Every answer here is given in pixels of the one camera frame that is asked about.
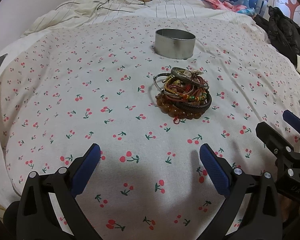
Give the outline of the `silver bangle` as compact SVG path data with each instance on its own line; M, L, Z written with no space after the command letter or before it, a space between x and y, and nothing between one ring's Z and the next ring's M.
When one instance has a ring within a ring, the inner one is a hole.
M166 83L174 77L175 76L171 73L160 73L153 77L153 84L159 92L163 93Z

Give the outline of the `black jacket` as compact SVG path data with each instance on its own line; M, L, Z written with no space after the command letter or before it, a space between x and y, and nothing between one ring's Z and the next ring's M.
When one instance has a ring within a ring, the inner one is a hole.
M254 17L256 24L267 34L271 45L296 67L300 56L300 27L283 14L278 7L268 8L269 20L260 15Z

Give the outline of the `pink cloth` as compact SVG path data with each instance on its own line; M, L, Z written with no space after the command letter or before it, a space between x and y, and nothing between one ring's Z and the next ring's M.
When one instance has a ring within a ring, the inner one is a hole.
M209 3L213 9L218 9L218 10L228 10L228 11L238 12L240 10L244 10L247 8L244 5L232 5L227 1L223 1L223 2L221 2L220 0L204 0L204 1Z

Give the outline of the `round silver metal tin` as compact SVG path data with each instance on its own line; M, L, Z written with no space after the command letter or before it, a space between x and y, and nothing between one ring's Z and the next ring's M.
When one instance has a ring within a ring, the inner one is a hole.
M155 32L154 51L160 56L186 60L192 57L196 36L181 29L159 29Z

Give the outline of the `cherry print bed sheet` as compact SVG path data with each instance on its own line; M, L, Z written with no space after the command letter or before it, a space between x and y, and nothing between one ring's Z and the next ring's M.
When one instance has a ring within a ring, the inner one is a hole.
M155 32L196 36L186 60L154 51ZM198 156L207 143L233 167L275 173L255 134L266 121L300 152L282 118L300 117L300 76L250 28L211 18L126 16L33 33L0 67L0 205L20 198L32 171L69 166L91 144L101 160L77 201L104 239L195 239L222 203ZM157 106L153 77L202 72L212 105L178 124Z

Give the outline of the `cream striped duvet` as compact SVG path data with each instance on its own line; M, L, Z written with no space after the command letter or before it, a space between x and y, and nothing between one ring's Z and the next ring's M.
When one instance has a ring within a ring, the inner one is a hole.
M111 21L124 16L177 18L193 20L211 18L250 28L261 39L266 32L247 15L228 10L212 9L201 0L69 0L38 17L22 37L45 29L72 29L82 25Z

